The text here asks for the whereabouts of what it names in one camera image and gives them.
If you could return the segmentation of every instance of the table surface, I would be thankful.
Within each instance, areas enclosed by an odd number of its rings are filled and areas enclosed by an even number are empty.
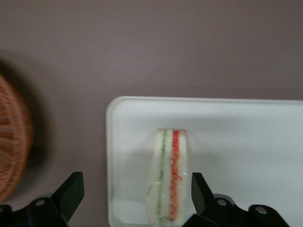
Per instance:
[[[302,99],[303,3],[0,1],[0,73],[36,137],[14,209],[83,171],[72,227],[109,226],[105,113],[123,95]]]

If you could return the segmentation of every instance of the wicker basket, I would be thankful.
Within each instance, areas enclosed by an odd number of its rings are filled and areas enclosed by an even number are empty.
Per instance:
[[[23,98],[0,75],[0,203],[21,179],[32,137],[33,125]]]

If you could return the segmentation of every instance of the plastic wrap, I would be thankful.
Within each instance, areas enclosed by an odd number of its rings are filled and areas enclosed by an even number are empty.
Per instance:
[[[187,182],[186,131],[158,130],[146,197],[152,226],[179,227],[184,223]]]

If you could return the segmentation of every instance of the white tray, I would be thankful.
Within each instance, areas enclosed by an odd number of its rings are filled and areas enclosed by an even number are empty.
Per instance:
[[[155,134],[187,130],[189,174],[244,209],[264,204],[303,226],[303,102],[119,97],[107,109],[108,218],[148,226],[145,194]],[[195,209],[190,186],[186,218]]]

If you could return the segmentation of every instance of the woven texture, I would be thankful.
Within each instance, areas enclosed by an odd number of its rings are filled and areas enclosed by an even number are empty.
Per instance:
[[[0,75],[0,203],[21,179],[32,137],[33,126],[23,98]]]

